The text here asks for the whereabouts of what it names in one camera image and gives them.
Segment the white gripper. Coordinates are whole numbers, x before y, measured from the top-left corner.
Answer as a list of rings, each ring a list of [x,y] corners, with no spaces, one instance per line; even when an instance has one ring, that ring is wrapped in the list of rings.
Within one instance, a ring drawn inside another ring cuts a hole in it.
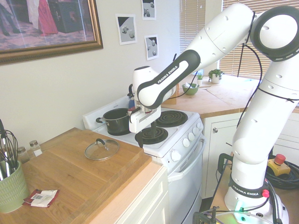
[[[140,148],[143,148],[142,131],[148,125],[151,124],[151,137],[154,139],[157,132],[157,122],[155,121],[161,115],[161,107],[158,107],[150,112],[143,112],[140,107],[128,109],[129,115],[129,130],[132,133],[136,133],[135,140]]]

